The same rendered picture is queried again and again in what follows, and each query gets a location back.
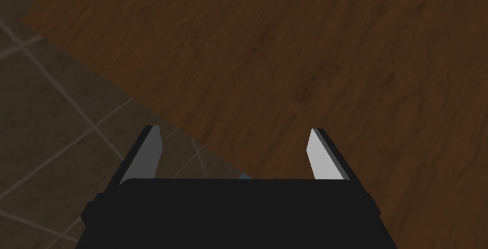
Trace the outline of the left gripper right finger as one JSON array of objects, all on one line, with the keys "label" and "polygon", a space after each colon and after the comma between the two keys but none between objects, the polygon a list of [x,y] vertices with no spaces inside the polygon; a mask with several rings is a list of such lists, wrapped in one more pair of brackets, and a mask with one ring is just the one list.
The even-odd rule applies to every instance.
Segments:
[{"label": "left gripper right finger", "polygon": [[324,129],[311,129],[306,153],[315,179],[358,181],[357,176]]}]

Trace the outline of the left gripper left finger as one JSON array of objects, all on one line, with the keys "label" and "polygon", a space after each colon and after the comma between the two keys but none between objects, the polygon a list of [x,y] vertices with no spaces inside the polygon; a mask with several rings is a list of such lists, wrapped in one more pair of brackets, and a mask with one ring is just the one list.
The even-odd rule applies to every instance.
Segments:
[{"label": "left gripper left finger", "polygon": [[154,178],[162,148],[159,126],[147,125],[144,127],[110,179],[110,186],[117,187],[127,179]]}]

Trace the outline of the brown wooden table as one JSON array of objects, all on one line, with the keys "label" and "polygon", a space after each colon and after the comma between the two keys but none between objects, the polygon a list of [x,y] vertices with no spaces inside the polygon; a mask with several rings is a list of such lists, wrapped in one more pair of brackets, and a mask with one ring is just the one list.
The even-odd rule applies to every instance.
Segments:
[{"label": "brown wooden table", "polygon": [[23,23],[252,177],[322,128],[400,249],[488,249],[488,0],[37,0]]}]

